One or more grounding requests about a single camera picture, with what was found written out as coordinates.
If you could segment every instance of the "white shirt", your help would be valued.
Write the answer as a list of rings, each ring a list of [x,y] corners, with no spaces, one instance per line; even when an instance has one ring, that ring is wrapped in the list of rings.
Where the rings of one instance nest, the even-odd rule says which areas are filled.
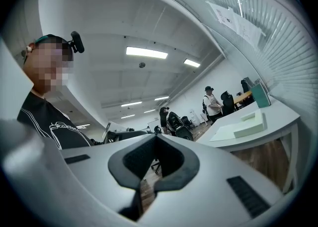
[[[209,107],[210,104],[215,105],[215,106],[218,104],[214,95],[212,95],[212,94],[205,95],[203,97],[203,101],[204,101],[204,104],[207,106],[207,111],[208,111],[209,116],[214,116],[214,115],[217,115],[221,112],[221,109]]]

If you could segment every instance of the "person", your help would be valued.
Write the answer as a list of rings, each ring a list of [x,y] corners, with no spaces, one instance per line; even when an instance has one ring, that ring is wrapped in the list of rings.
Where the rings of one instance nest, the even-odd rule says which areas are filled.
[[[171,131],[170,129],[167,128],[167,115],[169,113],[169,108],[167,107],[162,107],[159,111],[159,115],[160,115],[160,124],[161,127],[163,129],[164,134],[168,134],[168,130],[171,132],[172,136],[176,136],[174,131]]]
[[[34,86],[17,120],[33,127],[39,135],[53,139],[60,150],[94,145],[66,114],[44,97],[62,83],[65,69],[72,64],[73,51],[68,42],[50,34],[30,43],[21,53],[24,55],[23,71]]]
[[[216,121],[217,118],[223,117],[222,115],[222,104],[213,95],[213,88],[210,86],[205,87],[206,95],[203,97],[203,102],[207,107],[207,112],[209,119],[212,121],[212,124]]]

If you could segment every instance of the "fluorescent light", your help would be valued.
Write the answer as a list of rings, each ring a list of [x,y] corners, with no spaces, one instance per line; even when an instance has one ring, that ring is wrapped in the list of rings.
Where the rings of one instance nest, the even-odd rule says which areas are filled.
[[[134,115],[130,115],[130,116],[126,116],[126,117],[122,117],[122,118],[129,118],[129,117],[133,117]]]
[[[140,104],[142,102],[132,102],[132,103],[127,103],[127,104],[123,104],[121,105],[122,107],[125,107],[125,106],[129,106],[129,105],[135,105],[135,104]]]
[[[155,51],[155,50],[127,47],[126,55],[165,59],[168,56],[168,53]]]
[[[76,126],[76,128],[78,128],[78,129],[86,129],[86,126],[90,126],[90,124]]]
[[[160,98],[156,98],[155,101],[158,101],[158,100],[163,100],[163,99],[167,99],[169,98],[169,96],[165,96],[165,97],[160,97]]]
[[[144,113],[151,112],[151,111],[154,111],[154,110],[148,110],[148,111],[145,111]]]
[[[188,60],[188,59],[186,59],[186,60],[184,61],[184,63],[187,64],[187,65],[190,65],[190,66],[194,66],[194,67],[199,67],[199,66],[200,66],[200,64],[198,64],[198,63],[196,63],[196,62],[193,62],[193,61],[191,61],[191,60]]]
[[[240,1],[239,0],[238,0],[238,5],[239,5],[240,16],[243,18],[242,8],[240,6]]]

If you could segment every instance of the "white desk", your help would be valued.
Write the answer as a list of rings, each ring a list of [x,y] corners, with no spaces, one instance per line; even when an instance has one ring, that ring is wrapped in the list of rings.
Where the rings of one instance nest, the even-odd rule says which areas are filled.
[[[297,184],[296,162],[298,156],[298,126],[297,121],[300,118],[295,111],[285,104],[269,96],[271,106],[261,108],[263,113],[265,130],[253,135],[235,138],[224,141],[211,142],[210,139],[217,132],[219,127],[241,122],[241,116],[251,113],[258,109],[257,103],[254,102],[247,107],[240,109],[228,116],[218,119],[211,128],[197,141],[199,143],[221,148],[226,151],[238,151],[265,144],[269,141],[281,138],[284,149],[289,156],[289,170],[283,192],[287,192],[292,180]]]

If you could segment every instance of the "black t-shirt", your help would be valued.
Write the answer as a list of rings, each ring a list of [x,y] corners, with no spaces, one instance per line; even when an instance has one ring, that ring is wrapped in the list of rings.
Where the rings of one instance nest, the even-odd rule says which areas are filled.
[[[33,127],[41,136],[52,138],[58,148],[92,146],[93,143],[47,100],[29,93],[17,120]]]

